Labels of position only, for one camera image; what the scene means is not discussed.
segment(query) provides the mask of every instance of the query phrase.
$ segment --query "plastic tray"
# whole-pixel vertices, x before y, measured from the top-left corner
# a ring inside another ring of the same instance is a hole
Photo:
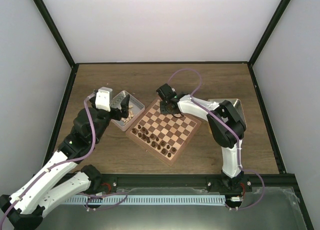
[[[126,131],[135,122],[135,120],[141,115],[141,113],[145,111],[144,104],[138,101],[133,95],[131,95],[127,91],[121,91],[119,94],[117,94],[111,100],[110,106],[121,109],[120,103],[127,95],[130,95],[129,106],[131,105],[132,108],[130,108],[129,110],[133,112],[134,117],[127,124],[125,124],[122,120],[121,121],[111,120],[117,127],[121,129],[121,131]]]

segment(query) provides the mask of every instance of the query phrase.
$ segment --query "black metal frame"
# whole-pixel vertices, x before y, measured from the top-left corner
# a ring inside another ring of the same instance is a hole
[[[249,62],[131,62],[131,63],[81,63],[81,64],[247,64],[253,85],[255,86],[256,96],[260,105],[262,116],[266,125],[268,136],[271,142],[271,146],[274,152],[274,157],[281,174],[262,174],[262,178],[266,186],[270,187],[293,187],[296,196],[300,199],[300,209],[302,211],[304,221],[308,229],[313,229],[312,222],[310,220],[305,202],[301,195],[296,177],[294,174],[286,173],[286,168],[277,145],[275,134],[273,132],[266,107],[264,105],[261,92],[253,71],[253,65],[262,52],[265,44],[267,43],[270,35],[275,29],[278,21],[280,20],[282,14],[284,13],[286,7],[288,6],[290,0],[281,0],[279,6],[277,7],[272,19],[270,20],[261,40],[259,41],[252,57]],[[54,148],[57,142],[58,134],[61,128],[63,117],[68,105],[69,97],[72,91],[72,87],[76,78],[76,74],[79,68],[79,63],[75,64],[72,59],[70,52],[68,51],[60,33],[58,32],[57,27],[55,26],[43,0],[34,0],[35,5],[39,9],[43,19],[47,23],[52,35],[54,36],[56,42],[58,43],[62,53],[64,54],[66,60],[70,64],[71,73],[69,80],[65,89],[65,93],[62,99],[58,117],[56,119],[53,133],[50,139],[48,150],[44,159],[44,164],[50,159],[53,155]],[[71,177],[72,174],[67,174],[63,180]],[[245,175],[246,180],[251,182],[251,187],[261,186],[259,178],[255,175]],[[194,188],[206,188],[211,192],[220,192],[221,194],[230,194],[229,191],[226,191],[224,188],[221,188],[219,182],[221,180],[221,175],[219,174],[195,174],[195,175],[167,175],[167,174],[103,174],[103,181],[108,182],[112,186],[112,191],[115,191],[117,188],[130,188],[130,187],[194,187]]]

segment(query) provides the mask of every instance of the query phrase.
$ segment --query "white wall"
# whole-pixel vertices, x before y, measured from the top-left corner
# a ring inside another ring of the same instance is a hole
[[[41,168],[71,69],[33,0],[0,0],[0,22],[1,195]]]
[[[76,62],[248,61],[280,0],[43,0]]]
[[[320,5],[292,0],[254,72],[288,172],[320,229]]]

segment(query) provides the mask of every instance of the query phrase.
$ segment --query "gray floor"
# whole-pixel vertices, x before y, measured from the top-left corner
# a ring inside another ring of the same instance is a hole
[[[246,193],[245,205],[259,197]],[[39,229],[306,229],[291,189],[268,187],[263,200],[239,212],[222,206],[118,206],[86,212],[82,205],[61,205]]]

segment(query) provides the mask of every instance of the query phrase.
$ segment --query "chessboard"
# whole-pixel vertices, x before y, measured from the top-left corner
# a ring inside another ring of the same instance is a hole
[[[172,166],[200,125],[201,121],[189,114],[182,118],[160,114],[160,98],[157,97],[132,124],[126,135]]]

